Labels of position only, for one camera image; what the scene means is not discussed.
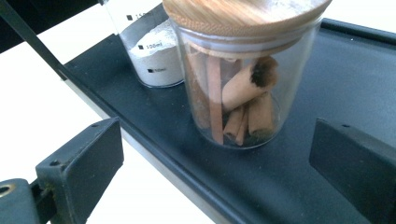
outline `white countertop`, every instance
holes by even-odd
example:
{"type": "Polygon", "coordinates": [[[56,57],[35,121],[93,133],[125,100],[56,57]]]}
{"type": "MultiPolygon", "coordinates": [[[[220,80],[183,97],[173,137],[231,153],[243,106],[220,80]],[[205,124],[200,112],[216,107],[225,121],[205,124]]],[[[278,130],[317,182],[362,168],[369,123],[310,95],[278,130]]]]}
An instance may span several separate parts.
{"type": "MultiPolygon", "coordinates": [[[[324,17],[396,33],[394,0],[333,0],[324,17]]],[[[113,26],[99,5],[41,34],[67,63],[113,26]]],[[[0,54],[0,181],[32,182],[35,166],[102,118],[26,43],[0,54]]],[[[125,162],[89,223],[213,223],[126,141],[125,162]]]]}

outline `glass jar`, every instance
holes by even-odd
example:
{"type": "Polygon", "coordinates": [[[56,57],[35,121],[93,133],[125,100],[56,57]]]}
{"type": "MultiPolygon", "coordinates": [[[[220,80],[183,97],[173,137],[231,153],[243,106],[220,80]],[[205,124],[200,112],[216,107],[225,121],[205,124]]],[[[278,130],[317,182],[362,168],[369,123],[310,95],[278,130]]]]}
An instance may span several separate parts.
{"type": "Polygon", "coordinates": [[[320,13],[308,21],[289,20],[289,26],[271,23],[271,29],[256,32],[229,29],[220,20],[218,25],[186,25],[169,2],[163,1],[182,46],[186,90],[200,133],[238,149],[268,142],[288,117],[320,13]]]}

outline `measurement marking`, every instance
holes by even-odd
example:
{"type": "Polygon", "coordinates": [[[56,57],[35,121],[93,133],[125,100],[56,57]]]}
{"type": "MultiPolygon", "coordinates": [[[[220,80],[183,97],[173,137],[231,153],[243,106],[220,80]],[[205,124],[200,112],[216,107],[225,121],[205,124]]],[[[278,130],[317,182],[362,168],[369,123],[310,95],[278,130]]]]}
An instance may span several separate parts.
{"type": "Polygon", "coordinates": [[[148,69],[149,73],[157,73],[157,72],[164,72],[166,68],[156,68],[156,69],[148,69]]]}

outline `black metal shelf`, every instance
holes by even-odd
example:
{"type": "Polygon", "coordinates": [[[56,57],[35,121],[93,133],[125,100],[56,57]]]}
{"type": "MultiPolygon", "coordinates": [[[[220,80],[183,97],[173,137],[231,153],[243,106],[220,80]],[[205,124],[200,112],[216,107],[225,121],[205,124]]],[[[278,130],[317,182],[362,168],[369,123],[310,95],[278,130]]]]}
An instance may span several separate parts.
{"type": "Polygon", "coordinates": [[[230,222],[365,223],[308,160],[316,118],[396,146],[396,39],[382,33],[390,42],[381,41],[370,29],[350,33],[359,29],[324,22],[284,128],[251,150],[206,141],[193,124],[184,84],[140,84],[117,36],[67,63],[65,75],[230,222]]]}

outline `wooden lid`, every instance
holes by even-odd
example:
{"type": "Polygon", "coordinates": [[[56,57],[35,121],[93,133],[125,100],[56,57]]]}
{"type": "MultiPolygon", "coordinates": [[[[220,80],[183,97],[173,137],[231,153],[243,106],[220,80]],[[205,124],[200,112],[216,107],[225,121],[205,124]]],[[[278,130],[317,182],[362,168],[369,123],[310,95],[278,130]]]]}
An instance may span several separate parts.
{"type": "Polygon", "coordinates": [[[179,26],[206,35],[271,35],[316,20],[332,0],[163,0],[179,26]]]}

